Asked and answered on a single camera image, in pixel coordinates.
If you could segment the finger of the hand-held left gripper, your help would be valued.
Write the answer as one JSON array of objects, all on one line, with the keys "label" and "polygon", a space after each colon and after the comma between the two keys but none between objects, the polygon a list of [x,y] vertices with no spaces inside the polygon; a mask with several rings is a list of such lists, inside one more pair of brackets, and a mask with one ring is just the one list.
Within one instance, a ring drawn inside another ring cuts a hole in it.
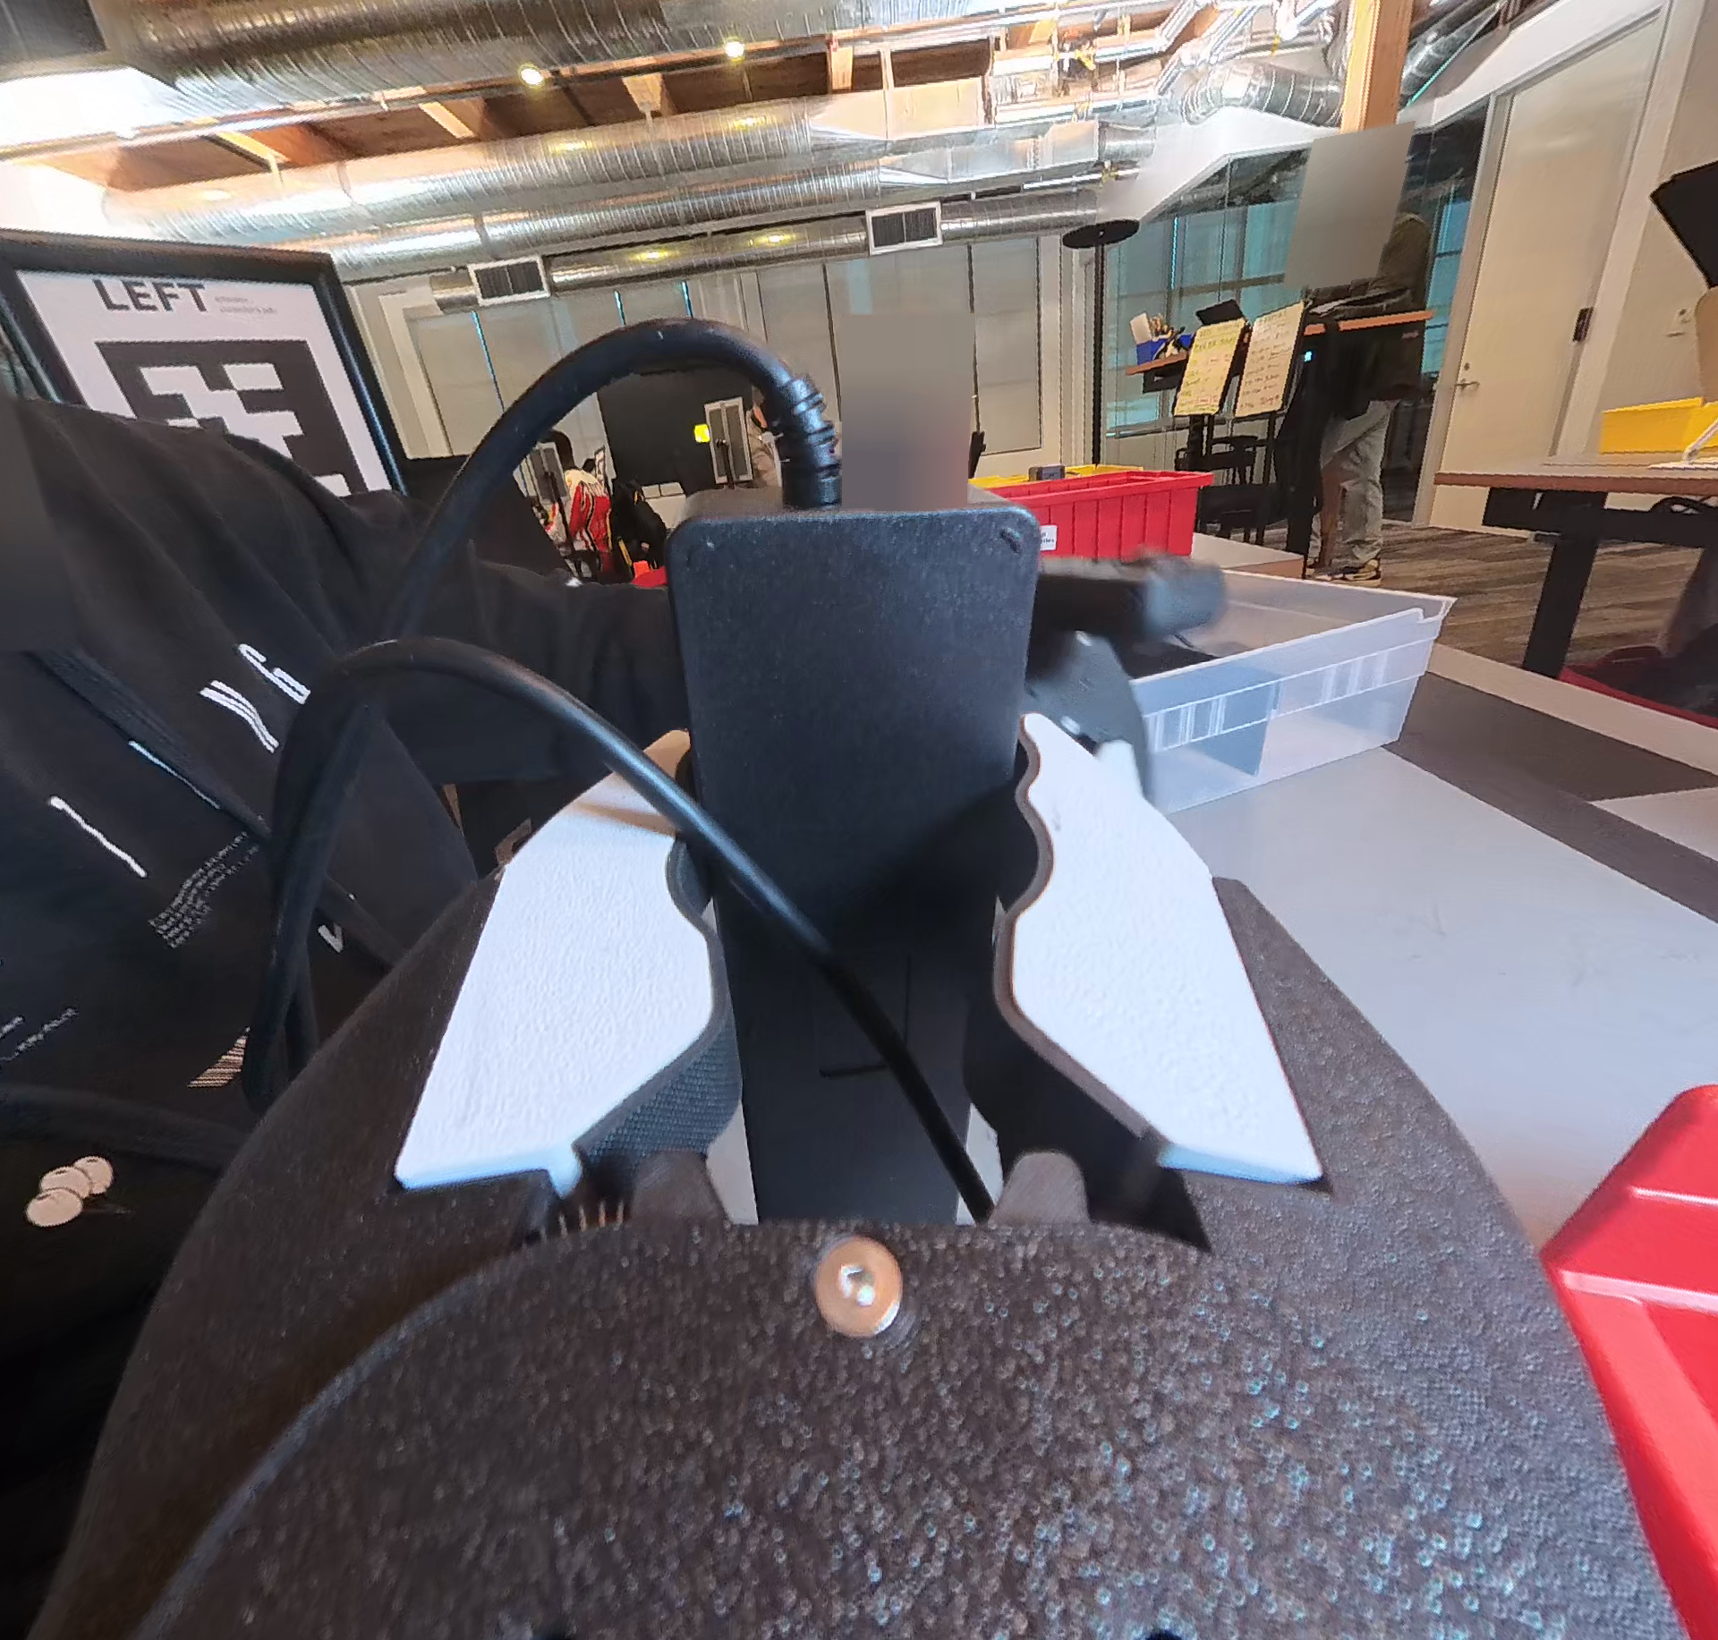
[{"label": "finger of the hand-held left gripper", "polygon": [[1095,709],[1090,747],[1120,786],[1151,803],[1149,732],[1136,709]]}]

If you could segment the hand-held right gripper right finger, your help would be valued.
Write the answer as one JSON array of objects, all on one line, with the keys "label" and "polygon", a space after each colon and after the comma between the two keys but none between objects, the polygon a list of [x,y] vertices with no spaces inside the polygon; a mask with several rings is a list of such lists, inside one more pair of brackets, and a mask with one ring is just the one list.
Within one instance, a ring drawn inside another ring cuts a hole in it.
[{"label": "hand-held right gripper right finger", "polygon": [[1186,1227],[1172,1177],[1312,1189],[1325,1165],[1214,876],[1136,778],[1044,713],[1000,813],[990,999],[967,1091],[998,1137],[998,1217],[1053,1179],[1097,1221]]}]

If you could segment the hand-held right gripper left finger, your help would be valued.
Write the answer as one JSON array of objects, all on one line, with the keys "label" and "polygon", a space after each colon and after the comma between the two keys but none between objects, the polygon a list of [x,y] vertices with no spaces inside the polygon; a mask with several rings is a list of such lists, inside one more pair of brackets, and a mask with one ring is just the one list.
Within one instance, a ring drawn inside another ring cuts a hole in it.
[{"label": "hand-held right gripper left finger", "polygon": [[739,1104],[710,895],[672,822],[606,776],[505,866],[396,1181],[545,1173],[562,1196],[629,1196],[651,1156],[708,1156]]}]

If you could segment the clear plastic bin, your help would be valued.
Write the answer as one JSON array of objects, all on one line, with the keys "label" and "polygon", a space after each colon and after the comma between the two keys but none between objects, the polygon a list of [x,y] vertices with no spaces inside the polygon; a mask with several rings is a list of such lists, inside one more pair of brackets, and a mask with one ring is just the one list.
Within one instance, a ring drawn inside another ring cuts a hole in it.
[{"label": "clear plastic bin", "polygon": [[1151,759],[1151,801],[1182,813],[1391,744],[1456,603],[1325,579],[1226,573],[1226,609],[1189,634],[1212,653],[1247,651],[1279,678],[1255,772],[1193,757]]}]

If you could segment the black usb hub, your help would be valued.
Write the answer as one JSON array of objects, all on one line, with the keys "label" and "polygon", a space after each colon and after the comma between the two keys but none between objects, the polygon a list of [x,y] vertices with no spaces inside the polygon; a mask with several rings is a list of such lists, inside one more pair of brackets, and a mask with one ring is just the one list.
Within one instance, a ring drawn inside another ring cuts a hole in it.
[{"label": "black usb hub", "polygon": [[[710,500],[672,534],[698,801],[879,1001],[967,1142],[992,1008],[1040,523]],[[955,1221],[955,1181],[819,970],[729,887],[764,1219]]]}]

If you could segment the long red tote white label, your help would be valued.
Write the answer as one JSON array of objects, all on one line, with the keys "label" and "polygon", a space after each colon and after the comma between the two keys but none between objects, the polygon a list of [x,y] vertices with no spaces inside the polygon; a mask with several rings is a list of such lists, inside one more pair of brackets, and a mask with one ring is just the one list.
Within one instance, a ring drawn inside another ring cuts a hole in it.
[{"label": "long red tote white label", "polygon": [[980,479],[975,488],[1034,513],[1044,557],[1187,557],[1212,479],[1210,469],[1097,465],[1057,479]]}]

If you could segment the yellow paper easel board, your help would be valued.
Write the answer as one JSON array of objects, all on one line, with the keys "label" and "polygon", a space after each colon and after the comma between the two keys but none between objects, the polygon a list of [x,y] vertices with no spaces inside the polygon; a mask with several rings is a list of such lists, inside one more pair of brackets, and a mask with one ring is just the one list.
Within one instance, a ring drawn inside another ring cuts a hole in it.
[{"label": "yellow paper easel board", "polygon": [[1174,402],[1176,417],[1207,417],[1222,410],[1247,333],[1245,316],[1203,322],[1197,327]]}]

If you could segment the white paper easel board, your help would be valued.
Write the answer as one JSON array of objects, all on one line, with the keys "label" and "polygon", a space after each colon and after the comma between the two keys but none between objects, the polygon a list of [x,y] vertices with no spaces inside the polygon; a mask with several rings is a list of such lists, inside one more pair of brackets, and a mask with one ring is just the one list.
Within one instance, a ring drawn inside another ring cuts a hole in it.
[{"label": "white paper easel board", "polygon": [[1251,419],[1283,412],[1301,362],[1306,298],[1297,298],[1249,323],[1249,343],[1233,416]]}]

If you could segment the wooden standing desk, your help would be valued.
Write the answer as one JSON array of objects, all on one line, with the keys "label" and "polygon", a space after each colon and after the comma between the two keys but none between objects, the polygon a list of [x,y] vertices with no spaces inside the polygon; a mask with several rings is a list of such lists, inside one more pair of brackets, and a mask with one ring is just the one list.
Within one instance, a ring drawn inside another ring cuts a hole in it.
[{"label": "wooden standing desk", "polygon": [[[1398,325],[1419,327],[1419,325],[1425,325],[1431,320],[1431,316],[1433,316],[1431,310],[1381,312],[1381,314],[1372,314],[1372,316],[1347,316],[1347,318],[1306,316],[1306,318],[1302,318],[1301,331],[1304,335],[1320,335],[1320,333],[1331,333],[1331,331],[1364,333],[1364,331],[1375,331],[1375,329],[1398,327]],[[1136,346],[1136,360],[1138,362],[1155,362],[1155,360],[1163,360],[1163,358],[1168,358],[1174,354],[1186,354],[1187,350],[1191,350],[1193,341],[1195,341],[1195,333],[1159,335],[1157,339],[1141,341]]]}]

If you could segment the person's black printed hoodie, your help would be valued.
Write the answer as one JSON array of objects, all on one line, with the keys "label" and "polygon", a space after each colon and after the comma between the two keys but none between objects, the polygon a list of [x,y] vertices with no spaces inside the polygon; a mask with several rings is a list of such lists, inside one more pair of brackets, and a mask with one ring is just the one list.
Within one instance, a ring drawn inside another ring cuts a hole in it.
[{"label": "person's black printed hoodie", "polygon": [[4,398],[4,1601],[41,1599],[256,1119],[277,759],[420,513],[221,431]]}]

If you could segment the dark red backpack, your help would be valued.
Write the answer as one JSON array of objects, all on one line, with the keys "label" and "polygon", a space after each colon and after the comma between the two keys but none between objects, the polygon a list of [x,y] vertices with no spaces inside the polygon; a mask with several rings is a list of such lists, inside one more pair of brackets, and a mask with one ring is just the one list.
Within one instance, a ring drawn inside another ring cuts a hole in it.
[{"label": "dark red backpack", "polygon": [[1697,726],[1715,728],[1713,711],[1697,705],[1671,701],[1665,694],[1665,653],[1653,644],[1627,644],[1588,663],[1567,663],[1557,678],[1561,682],[1600,692],[1625,703],[1644,705]]}]

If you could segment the white door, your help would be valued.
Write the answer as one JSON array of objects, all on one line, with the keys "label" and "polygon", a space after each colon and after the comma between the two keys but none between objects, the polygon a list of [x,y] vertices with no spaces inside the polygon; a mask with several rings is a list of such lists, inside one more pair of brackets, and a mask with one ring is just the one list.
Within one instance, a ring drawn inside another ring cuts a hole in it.
[{"label": "white door", "polygon": [[1481,525],[1485,490],[1454,471],[1540,460],[1557,446],[1592,316],[1665,20],[1594,45],[1500,107],[1494,168],[1464,341],[1441,392],[1450,400],[1427,523]]}]

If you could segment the red open-front bin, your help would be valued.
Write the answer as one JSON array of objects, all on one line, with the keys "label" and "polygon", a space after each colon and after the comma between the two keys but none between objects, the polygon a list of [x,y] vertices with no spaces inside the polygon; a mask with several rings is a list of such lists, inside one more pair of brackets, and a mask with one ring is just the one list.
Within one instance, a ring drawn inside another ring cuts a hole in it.
[{"label": "red open-front bin", "polygon": [[1694,1637],[1717,1634],[1717,1087],[1678,1093],[1542,1254],[1644,1534]]}]

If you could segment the cardboard box with black flap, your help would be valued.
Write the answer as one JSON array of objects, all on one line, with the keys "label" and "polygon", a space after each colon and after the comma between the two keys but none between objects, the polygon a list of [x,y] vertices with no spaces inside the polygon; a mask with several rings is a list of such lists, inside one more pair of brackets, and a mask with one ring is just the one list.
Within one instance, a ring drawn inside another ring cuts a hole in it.
[{"label": "cardboard box with black flap", "polygon": [[1703,398],[1717,402],[1717,160],[1684,168],[1659,183],[1651,201],[1699,268],[1707,289],[1694,306]]}]

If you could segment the framed black white marker sign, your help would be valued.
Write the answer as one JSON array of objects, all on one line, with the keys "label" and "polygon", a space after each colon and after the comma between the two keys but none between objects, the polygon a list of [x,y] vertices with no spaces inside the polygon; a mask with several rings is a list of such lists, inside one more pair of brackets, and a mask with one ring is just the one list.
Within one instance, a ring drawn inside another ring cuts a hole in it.
[{"label": "framed black white marker sign", "polygon": [[403,488],[403,446],[334,260],[2,233],[4,333],[50,398],[259,442],[336,494]]}]

